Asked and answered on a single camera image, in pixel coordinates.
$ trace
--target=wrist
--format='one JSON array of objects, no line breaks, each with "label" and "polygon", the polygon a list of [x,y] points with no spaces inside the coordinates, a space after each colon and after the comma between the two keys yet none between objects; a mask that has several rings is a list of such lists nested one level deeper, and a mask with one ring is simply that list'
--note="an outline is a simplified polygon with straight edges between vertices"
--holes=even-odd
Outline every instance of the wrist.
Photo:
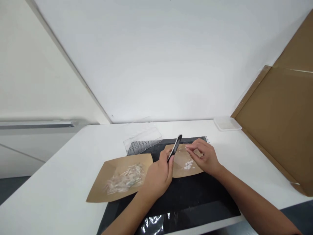
[{"label": "wrist", "polygon": [[219,165],[219,167],[211,174],[215,179],[219,179],[223,175],[225,175],[227,169],[223,165]]},{"label": "wrist", "polygon": [[151,193],[147,192],[144,188],[141,188],[138,191],[136,197],[138,197],[141,202],[151,206],[156,202],[156,200],[158,200],[157,197],[151,195]]}]

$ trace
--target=white plastic container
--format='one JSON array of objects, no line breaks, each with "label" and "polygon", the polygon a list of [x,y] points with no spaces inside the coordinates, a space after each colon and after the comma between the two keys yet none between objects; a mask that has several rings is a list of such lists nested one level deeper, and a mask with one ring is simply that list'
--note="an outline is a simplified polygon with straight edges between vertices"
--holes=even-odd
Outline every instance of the white plastic container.
[{"label": "white plastic container", "polygon": [[219,131],[237,131],[242,129],[238,122],[231,117],[215,117],[213,120]]}]

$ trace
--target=forearm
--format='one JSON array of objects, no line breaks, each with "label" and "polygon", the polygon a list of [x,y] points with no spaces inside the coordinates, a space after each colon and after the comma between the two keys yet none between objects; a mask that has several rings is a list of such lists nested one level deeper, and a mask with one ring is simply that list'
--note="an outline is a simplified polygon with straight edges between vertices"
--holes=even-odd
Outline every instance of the forearm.
[{"label": "forearm", "polygon": [[102,235],[133,235],[154,203],[154,199],[146,197],[144,192],[139,191]]},{"label": "forearm", "polygon": [[226,188],[258,234],[301,234],[280,210],[226,168],[222,167],[214,177]]}]

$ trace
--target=cardboard sheet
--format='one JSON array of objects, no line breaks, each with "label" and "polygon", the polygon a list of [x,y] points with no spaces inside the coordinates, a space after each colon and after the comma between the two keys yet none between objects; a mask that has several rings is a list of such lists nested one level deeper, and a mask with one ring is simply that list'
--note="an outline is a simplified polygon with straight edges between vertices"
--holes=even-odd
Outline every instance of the cardboard sheet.
[{"label": "cardboard sheet", "polygon": [[313,72],[313,10],[308,14],[273,67]]},{"label": "cardboard sheet", "polygon": [[[186,144],[180,144],[175,153],[173,178],[191,176],[203,172],[203,170],[201,170],[195,162],[193,162],[190,169],[184,169],[186,163],[192,161],[192,158],[186,151],[185,146]],[[173,147],[174,145],[167,145],[165,146],[165,149],[172,149]],[[194,153],[197,154],[199,157],[203,156],[203,154],[200,153],[197,149],[194,151]]]},{"label": "cardboard sheet", "polygon": [[104,162],[86,201],[111,202],[138,192],[141,186],[136,185],[131,187],[127,192],[123,193],[114,193],[108,195],[107,192],[104,191],[104,186],[106,185],[107,181],[111,179],[115,172],[121,174],[125,172],[129,166],[137,163],[141,163],[143,165],[145,177],[149,166],[153,163],[151,154],[146,153],[126,156]]},{"label": "cardboard sheet", "polygon": [[313,196],[312,91],[313,73],[271,68],[234,115],[292,186],[308,196]]}]

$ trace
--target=pile of white flakes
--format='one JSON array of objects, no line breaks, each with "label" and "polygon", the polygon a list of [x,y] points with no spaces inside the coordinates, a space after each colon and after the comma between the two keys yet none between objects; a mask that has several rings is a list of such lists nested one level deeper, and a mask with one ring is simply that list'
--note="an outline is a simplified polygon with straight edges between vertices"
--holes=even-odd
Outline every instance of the pile of white flakes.
[{"label": "pile of white flakes", "polygon": [[193,160],[191,160],[190,162],[186,162],[185,163],[185,167],[184,167],[184,169],[185,170],[190,170],[190,168],[191,168],[191,166],[192,166],[192,163],[193,163]]}]

